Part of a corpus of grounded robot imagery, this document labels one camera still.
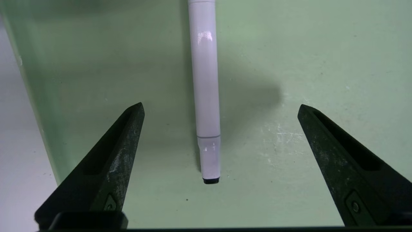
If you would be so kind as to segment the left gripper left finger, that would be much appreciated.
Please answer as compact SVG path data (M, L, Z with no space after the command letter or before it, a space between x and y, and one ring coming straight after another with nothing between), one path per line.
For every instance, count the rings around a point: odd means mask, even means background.
M35 212L40 230L122 230L145 112L128 107Z

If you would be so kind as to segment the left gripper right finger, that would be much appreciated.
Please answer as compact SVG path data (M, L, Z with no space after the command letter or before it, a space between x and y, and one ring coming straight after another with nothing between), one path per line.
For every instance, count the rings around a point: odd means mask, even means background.
M297 118L345 226L411 227L412 184L321 111Z

